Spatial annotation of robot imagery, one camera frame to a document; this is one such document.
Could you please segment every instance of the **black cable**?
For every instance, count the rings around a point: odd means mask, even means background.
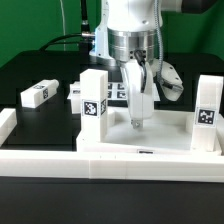
[[[88,20],[86,0],[81,0],[82,20]]]
[[[56,42],[49,44],[49,47],[52,45],[60,45],[60,44],[79,44],[79,41],[68,41],[68,42]]]
[[[51,46],[53,43],[56,43],[59,40],[66,40],[66,39],[69,39],[69,38],[81,37],[81,36],[82,36],[81,33],[73,33],[73,34],[67,34],[67,35],[64,35],[64,36],[60,36],[60,37],[54,38],[51,41],[49,41],[47,44],[42,46],[39,50],[40,51],[45,51],[49,46]]]
[[[143,69],[143,81],[142,81],[141,93],[144,93],[145,92],[146,81],[147,81],[147,70],[146,70],[146,67],[145,67],[144,55],[143,55],[142,51],[140,51],[140,50],[135,50],[134,55],[135,55],[135,59],[137,60],[138,64]]]
[[[147,80],[147,70],[145,67],[145,63],[141,63],[141,66],[143,68],[143,82],[142,82],[142,87],[141,87],[141,93],[145,92],[145,86],[146,86],[146,80]]]
[[[90,32],[86,0],[81,0],[81,16],[82,16],[81,31],[82,32]]]

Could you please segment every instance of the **green background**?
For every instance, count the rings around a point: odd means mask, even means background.
[[[66,33],[79,32],[80,1],[62,1]],[[87,0],[87,4],[94,31],[100,22],[100,0]],[[60,0],[1,0],[0,5],[0,66],[21,51],[39,49],[63,35]],[[211,53],[224,59],[223,9],[224,1],[219,0],[203,15],[163,13],[165,51]]]

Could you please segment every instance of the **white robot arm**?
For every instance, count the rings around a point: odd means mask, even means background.
[[[134,128],[153,113],[153,76],[172,101],[183,92],[175,69],[163,62],[161,11],[201,13],[216,0],[102,0],[102,21],[96,30],[96,49],[90,55],[121,68]],[[154,59],[155,36],[160,47]]]

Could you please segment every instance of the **black tabletop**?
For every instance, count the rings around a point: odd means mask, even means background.
[[[176,103],[162,96],[157,109],[194,110],[199,75],[224,71],[213,55],[170,54],[166,61],[185,92]],[[22,52],[3,66],[0,109],[16,108],[18,117],[4,148],[75,150],[80,117],[71,115],[67,95],[87,68],[109,70],[110,81],[121,81],[118,68],[75,52]],[[20,92],[42,79],[58,79],[58,94],[35,110],[22,108]],[[224,186],[218,183],[0,177],[0,222],[7,224],[223,224],[223,206]]]
[[[158,87],[161,102],[156,109],[194,111],[197,82],[200,74],[223,75],[224,62],[208,54],[169,54],[165,57],[183,80],[184,93],[177,102],[165,99]],[[121,82],[118,67],[91,63],[86,54],[78,52],[26,51],[0,69],[0,110],[16,108],[18,125],[4,148],[39,150],[76,150],[75,139],[80,131],[80,116],[71,114],[67,100],[69,85],[79,80],[88,68],[109,71],[109,81]],[[57,79],[58,93],[36,109],[21,107],[20,92],[43,79]],[[126,106],[125,102],[109,102]]]

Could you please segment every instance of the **white platform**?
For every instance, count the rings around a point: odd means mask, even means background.
[[[132,128],[128,109],[113,108],[113,110],[115,111],[115,124],[108,129],[105,140],[101,143],[88,142],[85,141],[81,132],[77,138],[79,152],[151,152],[179,155],[194,153],[190,150],[192,135],[186,131],[187,118],[193,113],[155,111],[151,119],[144,121],[143,130],[138,131]],[[217,136],[221,135],[220,129],[222,130],[222,127],[218,127]],[[215,151],[205,154],[221,155],[222,141],[221,137],[217,137]]]
[[[159,118],[161,115],[160,113],[163,112],[159,112],[154,116],[154,121],[156,123],[158,119],[161,121]],[[176,144],[166,144],[166,146],[169,145],[170,148],[159,148],[160,146],[157,145],[158,143],[153,141],[152,147],[150,147],[150,150],[154,150],[153,154],[115,152],[116,148],[127,150],[127,147],[121,144],[108,143],[102,144],[111,145],[110,150],[114,150],[113,153],[13,151],[1,149],[0,176],[224,183],[224,157],[207,153],[191,155],[188,150],[189,143],[187,143],[190,136],[184,131],[185,118],[189,113],[175,113],[176,112],[168,112],[171,117],[172,114],[175,115],[175,120],[170,118],[166,119],[168,126],[170,122],[172,124],[176,123],[176,127],[174,125],[172,131],[173,134],[177,134],[173,136],[173,139],[176,139]],[[168,139],[168,137],[171,136],[171,132],[167,132],[166,134],[164,130],[165,129],[160,128],[156,133],[158,135],[163,134]],[[217,127],[217,137],[221,148],[224,149],[224,120],[221,116],[219,117]],[[97,146],[97,144],[92,144],[92,148],[95,147],[96,149]],[[134,152],[134,148],[129,148],[130,152]]]

